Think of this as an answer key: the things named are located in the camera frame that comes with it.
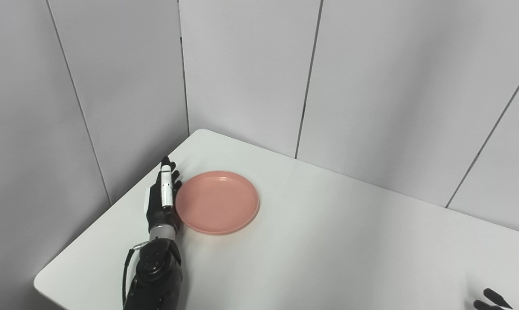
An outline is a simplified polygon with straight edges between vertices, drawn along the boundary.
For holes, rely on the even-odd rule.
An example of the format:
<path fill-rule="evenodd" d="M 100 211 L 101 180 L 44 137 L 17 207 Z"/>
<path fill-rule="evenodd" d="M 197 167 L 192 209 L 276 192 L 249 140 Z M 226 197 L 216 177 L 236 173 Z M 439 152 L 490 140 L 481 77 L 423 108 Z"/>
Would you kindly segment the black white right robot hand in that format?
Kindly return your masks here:
<path fill-rule="evenodd" d="M 496 291 L 491 288 L 485 288 L 482 294 L 491 302 L 488 304 L 482 300 L 476 299 L 473 306 L 476 310 L 513 310 L 513 307 Z"/>

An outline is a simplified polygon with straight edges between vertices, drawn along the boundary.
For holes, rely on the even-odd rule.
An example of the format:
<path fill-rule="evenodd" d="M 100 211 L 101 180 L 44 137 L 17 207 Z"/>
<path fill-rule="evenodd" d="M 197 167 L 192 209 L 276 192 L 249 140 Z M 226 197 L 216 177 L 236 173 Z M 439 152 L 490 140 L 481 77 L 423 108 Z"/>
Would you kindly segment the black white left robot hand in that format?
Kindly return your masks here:
<path fill-rule="evenodd" d="M 155 183 L 149 188 L 147 222 L 150 239 L 175 239 L 182 226 L 176 210 L 176 197 L 183 182 L 176 163 L 163 157 Z"/>

